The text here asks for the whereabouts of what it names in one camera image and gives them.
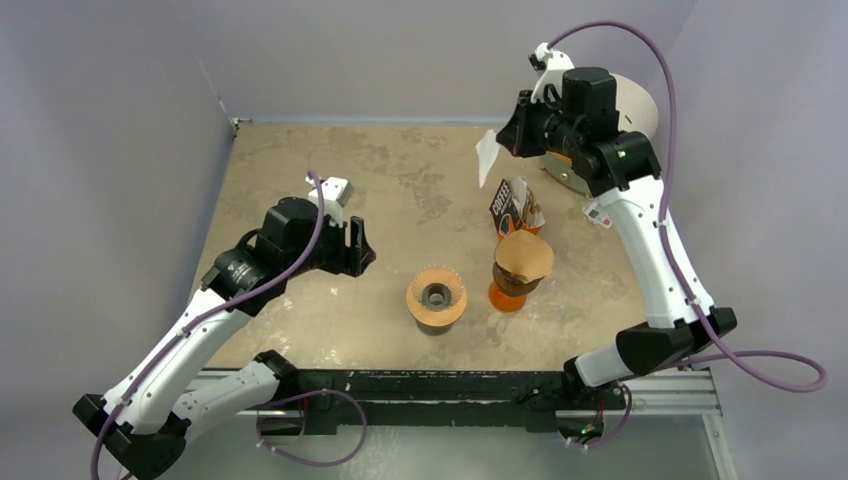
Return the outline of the white paper coffee filter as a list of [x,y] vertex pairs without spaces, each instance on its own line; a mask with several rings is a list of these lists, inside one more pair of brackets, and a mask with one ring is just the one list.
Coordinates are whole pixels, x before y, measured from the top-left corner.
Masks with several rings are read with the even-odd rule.
[[478,157],[478,186],[483,188],[500,151],[496,132],[492,129],[486,130],[476,143],[475,151]]

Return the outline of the coffee paper filter box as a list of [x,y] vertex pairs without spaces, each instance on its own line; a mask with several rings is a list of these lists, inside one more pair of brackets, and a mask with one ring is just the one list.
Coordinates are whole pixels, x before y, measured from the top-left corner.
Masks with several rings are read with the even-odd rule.
[[538,235],[545,224],[541,205],[524,177],[502,179],[489,206],[499,240],[516,231]]

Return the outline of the clear glass dripper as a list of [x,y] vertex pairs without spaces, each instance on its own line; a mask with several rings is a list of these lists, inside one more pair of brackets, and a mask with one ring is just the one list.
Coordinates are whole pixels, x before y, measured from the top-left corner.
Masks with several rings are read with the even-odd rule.
[[429,311],[444,311],[459,303],[465,293],[460,275],[448,267],[421,270],[411,284],[412,298]]

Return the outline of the light bamboo dripper stand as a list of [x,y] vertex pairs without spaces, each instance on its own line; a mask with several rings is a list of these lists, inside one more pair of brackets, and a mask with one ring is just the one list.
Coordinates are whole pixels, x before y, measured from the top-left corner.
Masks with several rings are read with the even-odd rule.
[[451,327],[468,304],[466,287],[460,275],[448,267],[429,267],[419,271],[407,287],[406,305],[413,319],[422,326]]

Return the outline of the grey glass carafe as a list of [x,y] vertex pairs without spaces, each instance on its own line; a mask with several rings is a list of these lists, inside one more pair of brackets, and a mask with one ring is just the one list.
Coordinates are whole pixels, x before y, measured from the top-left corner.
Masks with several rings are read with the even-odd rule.
[[416,326],[422,333],[424,333],[426,335],[438,336],[438,335],[442,335],[442,334],[449,332],[453,327],[453,323],[449,323],[449,324],[446,324],[446,325],[429,325],[429,324],[417,321]]

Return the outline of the dark walnut dripper stand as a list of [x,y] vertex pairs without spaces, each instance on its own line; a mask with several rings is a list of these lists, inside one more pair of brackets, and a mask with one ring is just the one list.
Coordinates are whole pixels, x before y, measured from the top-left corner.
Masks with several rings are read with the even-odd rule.
[[493,264],[492,275],[494,284],[504,295],[509,297],[521,297],[533,292],[542,280],[542,278],[526,280],[520,275],[505,270],[497,263]]

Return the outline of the orange glass carafe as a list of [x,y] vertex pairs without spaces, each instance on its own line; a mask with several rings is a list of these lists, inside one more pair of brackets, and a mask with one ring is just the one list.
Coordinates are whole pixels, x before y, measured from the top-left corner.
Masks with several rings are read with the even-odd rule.
[[491,306],[496,310],[503,313],[514,313],[525,306],[527,296],[509,296],[495,282],[491,282],[488,287],[488,299]]

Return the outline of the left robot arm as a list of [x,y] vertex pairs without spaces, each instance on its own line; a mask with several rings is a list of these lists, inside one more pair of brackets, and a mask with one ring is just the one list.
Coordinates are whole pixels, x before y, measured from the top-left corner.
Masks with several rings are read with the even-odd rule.
[[91,478],[100,475],[103,453],[129,478],[158,478],[190,443],[245,409],[336,396],[273,350],[213,385],[190,389],[214,354],[292,279],[313,270],[358,277],[375,260],[364,221],[343,214],[353,185],[315,172],[306,180],[307,195],[279,200],[258,228],[216,257],[183,313],[126,377],[75,403],[73,414],[95,438]]

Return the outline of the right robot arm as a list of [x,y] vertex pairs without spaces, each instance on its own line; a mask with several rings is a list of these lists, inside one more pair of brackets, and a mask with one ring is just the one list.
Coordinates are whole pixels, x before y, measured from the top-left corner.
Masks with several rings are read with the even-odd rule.
[[601,386],[639,377],[700,352],[737,326],[715,305],[688,259],[670,214],[665,184],[648,137],[619,127],[617,81],[606,69],[576,67],[546,44],[530,56],[539,78],[518,94],[496,141],[512,156],[560,154],[588,186],[619,233],[637,276],[645,322],[617,333],[613,344],[565,362],[564,399],[584,407]]

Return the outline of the paper leaflet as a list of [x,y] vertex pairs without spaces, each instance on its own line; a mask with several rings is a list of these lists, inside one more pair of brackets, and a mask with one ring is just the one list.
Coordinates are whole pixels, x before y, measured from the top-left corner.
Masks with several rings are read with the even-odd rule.
[[582,209],[582,213],[587,217],[587,220],[593,225],[600,226],[605,229],[612,227],[612,221],[607,213],[601,207],[598,199],[590,200]]

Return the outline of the round drawer organizer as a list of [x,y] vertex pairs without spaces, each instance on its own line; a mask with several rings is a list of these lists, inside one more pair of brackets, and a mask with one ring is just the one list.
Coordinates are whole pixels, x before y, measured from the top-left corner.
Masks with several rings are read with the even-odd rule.
[[[659,111],[654,98],[635,81],[617,73],[612,73],[612,76],[616,80],[617,88],[618,129],[627,132],[638,131],[652,140],[659,124]],[[540,158],[539,165],[567,189],[586,198],[592,197],[586,181],[573,172],[569,158],[547,153]]]

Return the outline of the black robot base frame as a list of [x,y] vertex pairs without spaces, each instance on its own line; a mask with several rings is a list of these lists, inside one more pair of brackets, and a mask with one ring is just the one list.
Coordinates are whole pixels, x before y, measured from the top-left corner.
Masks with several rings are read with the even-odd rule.
[[606,412],[627,406],[622,388],[578,390],[560,371],[298,368],[274,350],[255,361],[275,379],[262,410],[292,408],[308,435],[341,426],[514,427],[597,438]]

